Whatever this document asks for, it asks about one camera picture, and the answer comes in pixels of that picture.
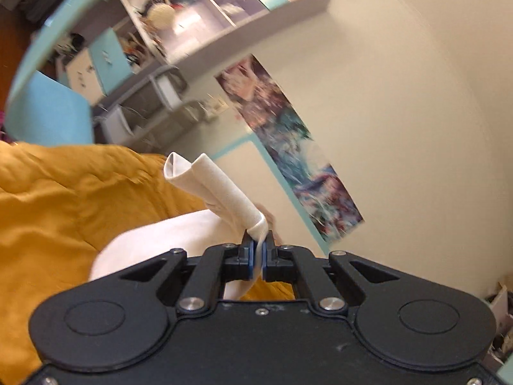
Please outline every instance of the wooden floor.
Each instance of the wooden floor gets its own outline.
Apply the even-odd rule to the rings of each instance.
[[[19,13],[0,6],[0,110],[4,109],[12,78],[35,29]]]

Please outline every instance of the white cloth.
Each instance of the white cloth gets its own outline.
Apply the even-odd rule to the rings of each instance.
[[[178,188],[202,198],[208,210],[139,227],[119,235],[95,259],[89,280],[97,279],[176,247],[188,256],[222,243],[240,243],[244,230],[258,242],[254,278],[226,285],[226,299],[237,299],[254,283],[262,267],[262,242],[268,232],[264,215],[205,154],[192,164],[171,153],[164,177]]]

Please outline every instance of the folded white fabric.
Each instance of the folded white fabric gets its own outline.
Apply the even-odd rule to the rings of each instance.
[[[169,249],[181,247],[199,256],[207,247],[240,243],[244,230],[258,242],[255,278],[226,285],[226,299],[237,299],[251,287],[262,267],[262,243],[268,232],[264,215],[227,175],[205,154],[193,163],[171,153],[164,177],[178,188],[202,198],[208,210],[170,218],[119,235],[95,259],[90,280],[143,262]]]

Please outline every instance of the teal cabinet door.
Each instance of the teal cabinet door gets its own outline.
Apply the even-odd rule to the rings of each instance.
[[[132,75],[132,69],[112,29],[104,31],[89,45],[89,54],[106,95]]]

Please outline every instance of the cream wall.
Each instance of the cream wall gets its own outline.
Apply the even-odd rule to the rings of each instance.
[[[478,295],[512,269],[510,198],[486,119],[403,0],[333,0],[328,13],[206,71],[192,96],[219,94],[212,76],[247,53],[283,88],[366,220],[333,248]],[[279,230],[288,217],[276,218]]]
[[[404,0],[474,92],[513,193],[513,0]]]

